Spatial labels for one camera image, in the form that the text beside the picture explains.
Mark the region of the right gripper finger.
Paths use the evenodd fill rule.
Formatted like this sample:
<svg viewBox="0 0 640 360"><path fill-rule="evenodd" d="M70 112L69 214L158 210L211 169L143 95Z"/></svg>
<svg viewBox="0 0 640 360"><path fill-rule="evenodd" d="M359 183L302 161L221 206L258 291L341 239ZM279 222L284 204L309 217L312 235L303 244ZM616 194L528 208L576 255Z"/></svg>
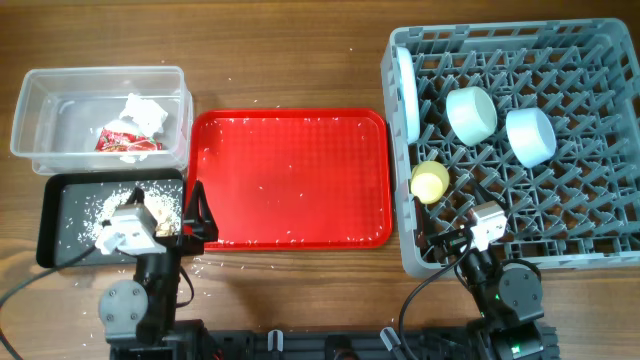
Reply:
<svg viewBox="0 0 640 360"><path fill-rule="evenodd" d="M506 208L506 204L497 198L493 193L483 187L477 181L474 181L474 196L478 200L479 204L484 204L488 202L495 202L499 207Z"/></svg>
<svg viewBox="0 0 640 360"><path fill-rule="evenodd" d="M415 196L413 198L416 214L416 240L428 240L435 234L435 224L431 219L429 212L420 199Z"/></svg>

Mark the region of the yellow cup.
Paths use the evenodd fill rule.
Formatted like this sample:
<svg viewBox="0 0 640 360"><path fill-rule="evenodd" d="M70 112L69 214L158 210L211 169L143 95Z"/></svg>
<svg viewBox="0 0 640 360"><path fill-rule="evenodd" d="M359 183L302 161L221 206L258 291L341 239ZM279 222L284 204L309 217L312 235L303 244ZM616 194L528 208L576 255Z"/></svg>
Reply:
<svg viewBox="0 0 640 360"><path fill-rule="evenodd" d="M422 204L438 202L450 184L450 176L444 165L437 161L424 161L411 173L409 189Z"/></svg>

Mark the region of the red snack wrapper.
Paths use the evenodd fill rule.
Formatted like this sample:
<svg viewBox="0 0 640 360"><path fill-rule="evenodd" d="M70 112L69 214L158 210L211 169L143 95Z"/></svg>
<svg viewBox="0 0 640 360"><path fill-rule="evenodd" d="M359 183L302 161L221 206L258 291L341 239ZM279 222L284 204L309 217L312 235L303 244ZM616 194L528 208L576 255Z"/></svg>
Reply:
<svg viewBox="0 0 640 360"><path fill-rule="evenodd" d="M155 139L126 132L103 129L95 147L97 152L157 151L164 148Z"/></svg>

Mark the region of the light blue small bowl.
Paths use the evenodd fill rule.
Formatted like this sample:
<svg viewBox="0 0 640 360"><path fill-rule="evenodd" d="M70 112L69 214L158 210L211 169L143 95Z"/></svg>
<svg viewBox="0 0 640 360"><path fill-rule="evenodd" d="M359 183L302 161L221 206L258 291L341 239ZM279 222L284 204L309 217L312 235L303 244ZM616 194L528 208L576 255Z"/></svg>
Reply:
<svg viewBox="0 0 640 360"><path fill-rule="evenodd" d="M540 108L510 111L505 127L511 149L524 167L535 167L554 156L557 148L555 131Z"/></svg>

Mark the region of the mint green bowl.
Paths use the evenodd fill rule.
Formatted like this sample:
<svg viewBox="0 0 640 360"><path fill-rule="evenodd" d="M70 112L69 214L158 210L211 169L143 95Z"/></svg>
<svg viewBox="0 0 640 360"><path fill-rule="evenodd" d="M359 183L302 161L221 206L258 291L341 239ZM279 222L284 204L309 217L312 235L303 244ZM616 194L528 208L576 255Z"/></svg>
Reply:
<svg viewBox="0 0 640 360"><path fill-rule="evenodd" d="M489 94L480 87L451 91L446 97L445 108L455 136L466 146L475 146L496 131L495 105Z"/></svg>

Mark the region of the white tissue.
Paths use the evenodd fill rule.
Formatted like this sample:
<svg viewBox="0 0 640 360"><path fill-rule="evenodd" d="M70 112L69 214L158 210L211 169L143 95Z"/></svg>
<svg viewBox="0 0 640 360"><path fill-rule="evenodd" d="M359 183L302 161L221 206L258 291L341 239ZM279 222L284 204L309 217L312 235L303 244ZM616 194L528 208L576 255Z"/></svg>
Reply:
<svg viewBox="0 0 640 360"><path fill-rule="evenodd" d="M114 131L155 139L154 136L156 133L163 133L163 124L167 117L168 112L156 101L143 99L138 95L130 93L125 108L116 121Z"/></svg>

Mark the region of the light blue plate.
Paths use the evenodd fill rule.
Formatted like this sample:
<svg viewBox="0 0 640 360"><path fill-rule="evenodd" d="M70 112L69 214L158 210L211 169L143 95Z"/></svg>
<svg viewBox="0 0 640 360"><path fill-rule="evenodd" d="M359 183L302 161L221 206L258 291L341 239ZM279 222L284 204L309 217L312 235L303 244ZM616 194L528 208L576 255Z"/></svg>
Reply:
<svg viewBox="0 0 640 360"><path fill-rule="evenodd" d="M400 73L401 96L404 101L407 142L413 144L420 137L420 115L414 64L408 49L397 47L396 50Z"/></svg>

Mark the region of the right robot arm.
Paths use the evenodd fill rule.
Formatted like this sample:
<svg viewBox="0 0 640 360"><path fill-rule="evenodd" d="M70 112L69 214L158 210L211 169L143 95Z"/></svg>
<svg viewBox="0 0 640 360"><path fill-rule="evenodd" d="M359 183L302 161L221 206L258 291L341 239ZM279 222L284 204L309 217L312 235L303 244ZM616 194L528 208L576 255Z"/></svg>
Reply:
<svg viewBox="0 0 640 360"><path fill-rule="evenodd" d="M427 211L416 207L415 245L436 260L452 263L419 286L453 270L471 294L480 317L459 328L423 331L427 359L558 359L556 329L539 324L544 316L541 272L523 259L499 260L493 252L507 227L509 210L474 179L479 204L460 228L438 234Z"/></svg>

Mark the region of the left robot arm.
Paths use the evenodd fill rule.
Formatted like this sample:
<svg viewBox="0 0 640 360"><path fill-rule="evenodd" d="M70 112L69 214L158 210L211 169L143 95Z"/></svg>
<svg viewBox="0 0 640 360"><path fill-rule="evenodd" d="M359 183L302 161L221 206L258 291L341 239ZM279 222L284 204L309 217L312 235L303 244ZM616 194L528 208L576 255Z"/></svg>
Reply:
<svg viewBox="0 0 640 360"><path fill-rule="evenodd" d="M136 187L129 199L103 223L97 241L104 255L120 252L136 259L131 280L111 285L99 302L111 359L222 359L224 352L200 319L178 321L176 310L181 280L190 278L181 265L184 256L204 253L219 230L204 186L196 181L178 232L159 236L157 221Z"/></svg>

